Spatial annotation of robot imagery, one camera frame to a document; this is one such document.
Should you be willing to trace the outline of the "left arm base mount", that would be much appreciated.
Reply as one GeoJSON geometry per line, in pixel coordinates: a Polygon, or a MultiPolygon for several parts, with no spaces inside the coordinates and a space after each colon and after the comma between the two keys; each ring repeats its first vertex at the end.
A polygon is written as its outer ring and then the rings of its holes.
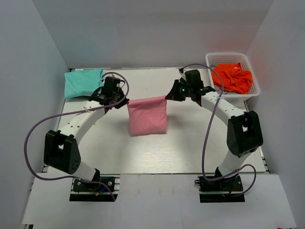
{"type": "Polygon", "coordinates": [[[114,202],[119,194],[120,175],[101,175],[102,184],[84,183],[73,179],[70,191],[70,202],[114,202]]]}

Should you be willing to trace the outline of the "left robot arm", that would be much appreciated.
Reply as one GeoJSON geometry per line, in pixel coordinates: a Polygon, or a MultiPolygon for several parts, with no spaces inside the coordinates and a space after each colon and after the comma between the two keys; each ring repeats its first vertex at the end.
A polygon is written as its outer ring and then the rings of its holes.
{"type": "Polygon", "coordinates": [[[129,99],[120,84],[123,80],[107,76],[103,86],[89,96],[85,107],[58,131],[50,130],[45,136],[44,163],[73,177],[84,180],[89,190],[100,187],[99,170],[81,159],[79,143],[89,129],[113,107],[126,105],[129,99]]]}

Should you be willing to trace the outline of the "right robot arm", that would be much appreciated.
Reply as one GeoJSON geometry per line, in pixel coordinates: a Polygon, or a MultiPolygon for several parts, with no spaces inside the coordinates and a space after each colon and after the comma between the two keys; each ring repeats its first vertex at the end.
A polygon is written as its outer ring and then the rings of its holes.
{"type": "Polygon", "coordinates": [[[217,116],[227,126],[226,144],[228,152],[215,170],[214,178],[220,190],[227,190],[234,177],[242,168],[244,161],[263,144],[258,114],[254,111],[245,112],[230,102],[222,99],[222,94],[210,86],[204,86],[198,70],[185,71],[179,69],[180,79],[174,81],[173,87],[166,95],[166,100],[185,101],[190,98],[200,107],[211,111],[211,120],[217,116]]]}

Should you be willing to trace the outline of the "pink t-shirt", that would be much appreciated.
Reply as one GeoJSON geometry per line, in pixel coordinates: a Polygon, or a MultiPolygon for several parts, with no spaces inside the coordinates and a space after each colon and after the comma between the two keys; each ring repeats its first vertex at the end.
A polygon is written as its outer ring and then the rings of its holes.
{"type": "Polygon", "coordinates": [[[130,100],[127,108],[131,135],[167,132],[167,101],[164,96],[130,100]]]}

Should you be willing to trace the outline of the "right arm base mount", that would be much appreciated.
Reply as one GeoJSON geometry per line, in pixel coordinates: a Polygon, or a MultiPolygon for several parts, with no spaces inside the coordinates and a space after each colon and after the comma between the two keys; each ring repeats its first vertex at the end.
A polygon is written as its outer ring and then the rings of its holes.
{"type": "Polygon", "coordinates": [[[243,185],[239,175],[217,181],[207,181],[198,177],[194,183],[199,188],[201,203],[241,203],[245,202],[242,194],[243,185]]]}

